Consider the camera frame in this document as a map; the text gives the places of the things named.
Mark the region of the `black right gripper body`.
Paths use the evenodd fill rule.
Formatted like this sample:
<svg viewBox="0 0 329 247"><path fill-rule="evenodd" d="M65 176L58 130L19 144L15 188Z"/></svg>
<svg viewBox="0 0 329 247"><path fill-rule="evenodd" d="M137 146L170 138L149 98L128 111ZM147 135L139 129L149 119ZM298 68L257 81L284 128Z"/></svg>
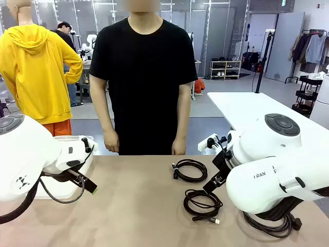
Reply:
<svg viewBox="0 0 329 247"><path fill-rule="evenodd" d="M226 180L229 172L232 167L229 164L229 161L232 158L231 151L222 150L216 157L213 159L213 164L218 169L218 173L213 177L214 180Z"/></svg>

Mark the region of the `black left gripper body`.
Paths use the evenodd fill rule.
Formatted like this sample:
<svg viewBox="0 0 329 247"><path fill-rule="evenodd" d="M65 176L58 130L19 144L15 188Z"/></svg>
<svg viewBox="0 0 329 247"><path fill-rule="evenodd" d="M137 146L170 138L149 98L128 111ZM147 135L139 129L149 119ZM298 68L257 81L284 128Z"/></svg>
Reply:
<svg viewBox="0 0 329 247"><path fill-rule="evenodd" d="M83 184L86 180L85 175L81 174L78 171L74 171L71 169L65 170L65 171L61 172L60 174L52 174L52 173L43 171L42 176L52 177L55 180L57 180L58 182L71 181L74 184Z"/></svg>

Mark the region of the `person left hand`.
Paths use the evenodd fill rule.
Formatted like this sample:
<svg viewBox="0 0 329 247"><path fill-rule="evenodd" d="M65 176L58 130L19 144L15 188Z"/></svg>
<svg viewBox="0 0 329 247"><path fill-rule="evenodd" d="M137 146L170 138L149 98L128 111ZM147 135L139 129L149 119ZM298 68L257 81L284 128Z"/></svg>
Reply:
<svg viewBox="0 0 329 247"><path fill-rule="evenodd" d="M176 137L172 144L172 155L186 154L186 137Z"/></svg>

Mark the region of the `person right hand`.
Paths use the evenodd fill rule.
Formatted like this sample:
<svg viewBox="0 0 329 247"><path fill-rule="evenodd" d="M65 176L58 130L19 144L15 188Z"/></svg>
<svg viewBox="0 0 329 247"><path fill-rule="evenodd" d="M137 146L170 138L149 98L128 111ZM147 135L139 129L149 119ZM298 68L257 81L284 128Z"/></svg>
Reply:
<svg viewBox="0 0 329 247"><path fill-rule="evenodd" d="M110 152L119 153L119 137L114 129L103 131L104 145Z"/></svg>

